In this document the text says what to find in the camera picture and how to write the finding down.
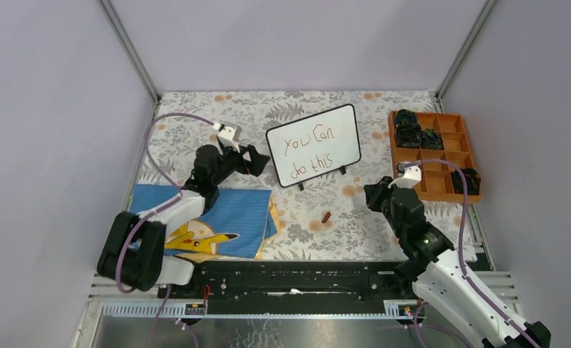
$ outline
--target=whiteboard black frame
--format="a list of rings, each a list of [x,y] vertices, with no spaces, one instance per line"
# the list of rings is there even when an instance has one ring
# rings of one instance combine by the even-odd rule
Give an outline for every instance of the whiteboard black frame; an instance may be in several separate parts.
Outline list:
[[[272,148],[270,147],[270,141],[268,140],[268,132],[270,132],[270,131],[272,131],[272,130],[275,130],[275,129],[277,129],[277,128],[285,127],[286,125],[291,125],[291,124],[293,124],[293,123],[300,122],[300,121],[302,121],[302,120],[306,120],[306,119],[311,118],[311,117],[315,117],[315,116],[319,116],[319,115],[325,114],[326,112],[335,111],[336,109],[340,109],[340,108],[342,108],[342,107],[351,107],[351,109],[353,110],[353,122],[356,124],[356,141],[358,142],[358,159],[355,160],[355,161],[353,161],[353,162],[351,162],[351,163],[348,163],[348,164],[346,164],[346,165],[341,165],[340,167],[335,168],[335,169],[333,169],[333,170],[329,170],[329,171],[327,171],[327,172],[325,172],[325,173],[318,174],[318,175],[315,175],[315,176],[311,176],[310,178],[307,178],[307,179],[302,180],[302,181],[297,181],[297,182],[295,182],[295,183],[293,183],[293,184],[291,184],[291,185],[283,186],[283,184],[281,183],[281,178],[279,177],[279,171],[276,169],[276,164],[275,164],[275,162],[274,162],[274,155],[272,154]],[[290,187],[290,186],[294,186],[294,185],[299,185],[300,183],[303,183],[303,182],[305,182],[305,181],[309,181],[310,179],[317,178],[318,176],[322,176],[323,174],[327,174],[327,173],[330,173],[330,172],[334,172],[335,170],[340,170],[341,168],[347,167],[348,165],[353,165],[353,164],[355,164],[355,163],[358,163],[358,162],[360,162],[360,160],[362,159],[362,148],[360,147],[360,133],[358,132],[358,118],[356,117],[356,107],[354,107],[353,104],[351,104],[351,103],[349,103],[349,104],[343,104],[343,105],[341,105],[341,106],[339,106],[339,107],[333,107],[333,108],[328,109],[328,110],[326,110],[326,111],[318,112],[318,113],[316,113],[316,114],[312,114],[312,115],[309,115],[309,116],[300,118],[299,120],[296,120],[296,121],[288,122],[288,123],[285,123],[285,124],[283,124],[283,125],[278,125],[278,126],[276,126],[276,127],[269,128],[269,129],[266,131],[265,137],[266,137],[266,143],[268,143],[268,150],[270,151],[270,158],[272,159],[272,165],[273,165],[273,167],[274,167],[274,172],[276,173],[276,179],[278,180],[279,185],[280,185],[282,188],[286,188],[286,187]]]

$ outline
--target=wooden tray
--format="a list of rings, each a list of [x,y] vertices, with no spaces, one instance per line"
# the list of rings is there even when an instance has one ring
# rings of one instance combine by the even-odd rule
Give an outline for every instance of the wooden tray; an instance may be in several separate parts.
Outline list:
[[[392,167],[394,177],[396,165],[399,162],[440,158],[448,160],[461,168],[472,167],[475,169],[469,137],[464,128],[464,121],[461,115],[438,114],[434,112],[416,112],[418,124],[422,130],[432,128],[441,134],[443,138],[443,150],[408,149],[396,147],[394,114],[392,111],[388,117],[390,129],[390,148],[392,149]],[[455,194],[452,186],[450,173],[454,171],[452,167],[440,163],[427,163],[421,166],[422,182],[416,185],[415,190],[422,200],[457,202],[462,203],[463,195]],[[469,195],[469,203],[477,203],[482,199],[482,192],[479,195]]]

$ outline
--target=white wall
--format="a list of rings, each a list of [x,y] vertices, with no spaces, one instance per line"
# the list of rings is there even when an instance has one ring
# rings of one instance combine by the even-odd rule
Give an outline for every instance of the white wall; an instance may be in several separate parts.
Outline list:
[[[435,90],[484,0],[114,0],[161,91]]]
[[[68,347],[152,103],[97,1],[0,1],[0,347]]]
[[[444,102],[467,122],[497,263],[571,347],[571,0],[501,1]]]

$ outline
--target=leaf pattern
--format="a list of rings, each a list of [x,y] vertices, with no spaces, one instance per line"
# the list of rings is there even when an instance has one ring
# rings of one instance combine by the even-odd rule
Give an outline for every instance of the leaf pattern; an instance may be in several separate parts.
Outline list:
[[[269,163],[259,177],[230,175],[224,188],[269,189],[285,226],[264,243],[266,260],[405,260],[390,225],[379,213],[366,208],[362,186],[392,175],[387,130],[391,110],[432,110],[429,93],[421,91],[288,91],[288,92],[170,92],[163,94],[159,115],[190,112],[211,120],[224,120],[241,127],[240,143],[256,145],[268,154],[266,130],[343,104],[356,108],[362,159],[347,168],[305,182],[304,191],[282,188]],[[214,130],[195,120],[171,117],[159,122],[149,150],[159,166],[175,181],[186,180],[193,167],[194,152],[204,144],[216,145]],[[140,183],[168,185],[144,159]],[[424,202],[427,219],[456,244],[460,204]],[[326,224],[326,212],[332,216]],[[464,245],[467,260],[475,260],[469,229]]]

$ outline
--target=orange wooden box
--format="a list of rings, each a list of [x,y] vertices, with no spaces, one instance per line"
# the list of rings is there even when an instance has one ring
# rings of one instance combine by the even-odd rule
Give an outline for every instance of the orange wooden box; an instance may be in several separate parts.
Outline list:
[[[432,128],[435,132],[441,134],[443,138],[443,150],[426,150],[396,147],[395,113],[396,111],[392,111],[388,117],[392,167],[395,178],[398,177],[396,165],[403,161],[413,162],[422,159],[439,158],[448,160],[461,168],[475,168],[471,153],[471,143],[469,143],[469,137],[465,131],[461,115],[416,112],[418,124],[420,124],[422,130]],[[452,186],[452,178],[450,176],[450,173],[454,171],[452,167],[440,163],[427,163],[422,165],[421,168],[422,182],[415,187],[420,199],[462,203],[463,195],[455,194]],[[477,203],[481,198],[482,192],[480,191],[479,195],[469,195],[468,200],[469,203]]]

